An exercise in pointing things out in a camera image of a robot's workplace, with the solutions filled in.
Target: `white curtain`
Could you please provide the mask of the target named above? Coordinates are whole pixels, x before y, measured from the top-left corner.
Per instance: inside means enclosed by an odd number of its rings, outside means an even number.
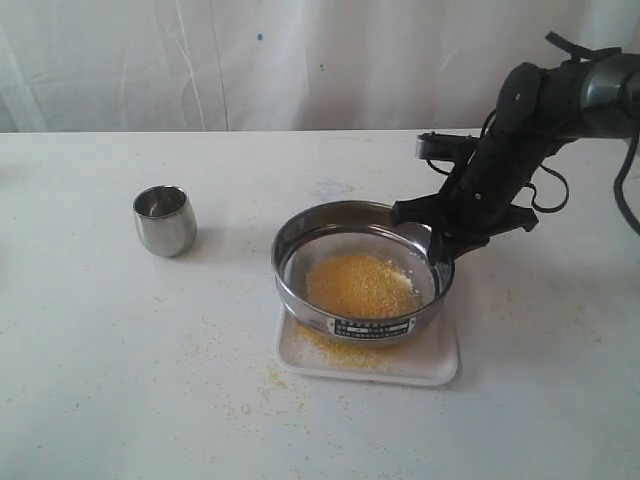
[[[640,0],[0,0],[0,131],[478,126],[549,30],[640,52]]]

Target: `white table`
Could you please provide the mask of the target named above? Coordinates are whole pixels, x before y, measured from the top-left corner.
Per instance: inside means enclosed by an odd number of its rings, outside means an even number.
[[[0,478],[640,478],[623,142],[566,147],[548,163],[569,206],[459,260],[463,371],[446,389],[276,364],[277,228],[321,202],[436,191],[416,133],[0,136]],[[561,198],[536,179],[541,203]],[[174,260],[133,226],[159,183],[187,190],[200,227]]]

